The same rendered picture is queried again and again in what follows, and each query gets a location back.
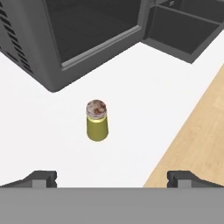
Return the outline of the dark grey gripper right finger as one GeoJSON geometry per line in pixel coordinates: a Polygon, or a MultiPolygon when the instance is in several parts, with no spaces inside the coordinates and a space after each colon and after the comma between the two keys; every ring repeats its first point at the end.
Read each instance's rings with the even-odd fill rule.
{"type": "Polygon", "coordinates": [[[190,171],[168,171],[168,187],[196,188],[196,187],[221,187],[221,185],[198,178],[190,171]]]}

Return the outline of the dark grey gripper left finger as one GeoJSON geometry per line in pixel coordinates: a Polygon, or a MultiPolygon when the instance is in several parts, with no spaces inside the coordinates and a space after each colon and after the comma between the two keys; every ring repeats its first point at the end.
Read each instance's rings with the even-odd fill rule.
{"type": "Polygon", "coordinates": [[[34,171],[27,177],[3,185],[3,188],[56,188],[56,171],[34,171]]]}

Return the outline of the yellow shaker with brown lid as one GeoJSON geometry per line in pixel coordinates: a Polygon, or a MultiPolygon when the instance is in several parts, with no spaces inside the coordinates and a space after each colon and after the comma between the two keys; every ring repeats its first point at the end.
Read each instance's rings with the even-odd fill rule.
{"type": "Polygon", "coordinates": [[[87,104],[87,136],[96,142],[104,140],[109,133],[106,104],[92,100],[87,104]]]}

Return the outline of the dark grey microwave oven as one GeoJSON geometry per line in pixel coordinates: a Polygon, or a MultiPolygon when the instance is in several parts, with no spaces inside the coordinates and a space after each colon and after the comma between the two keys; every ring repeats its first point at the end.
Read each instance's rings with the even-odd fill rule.
{"type": "Polygon", "coordinates": [[[0,52],[54,93],[144,38],[152,0],[0,0],[0,52]]]}

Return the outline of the dark grey sink basin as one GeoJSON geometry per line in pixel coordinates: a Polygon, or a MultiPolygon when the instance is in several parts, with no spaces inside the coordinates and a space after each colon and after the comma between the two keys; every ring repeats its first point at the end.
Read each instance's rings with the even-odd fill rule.
{"type": "Polygon", "coordinates": [[[224,29],[224,0],[154,0],[142,42],[193,63],[224,29]]]}

